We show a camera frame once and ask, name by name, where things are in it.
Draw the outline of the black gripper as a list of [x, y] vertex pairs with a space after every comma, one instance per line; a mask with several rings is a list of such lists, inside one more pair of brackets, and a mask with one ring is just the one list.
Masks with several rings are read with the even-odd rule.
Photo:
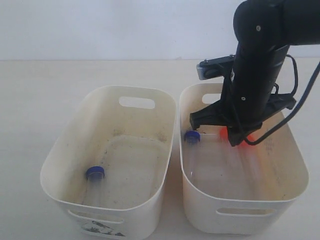
[[227, 139], [232, 147], [240, 145], [267, 119], [283, 109], [292, 110], [296, 100], [292, 93], [279, 93], [274, 74], [224, 74], [220, 99], [191, 112], [193, 130], [201, 126], [227, 127]]

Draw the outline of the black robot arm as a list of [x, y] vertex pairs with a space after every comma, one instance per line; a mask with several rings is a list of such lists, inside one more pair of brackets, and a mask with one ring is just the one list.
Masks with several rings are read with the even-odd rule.
[[316, 68], [299, 101], [293, 88], [280, 93], [276, 82], [291, 46], [320, 42], [317, 0], [246, 0], [235, 10], [236, 53], [197, 65], [200, 80], [223, 77], [220, 99], [193, 112], [193, 130], [224, 126], [232, 146], [258, 145], [288, 123], [305, 103], [319, 75]]

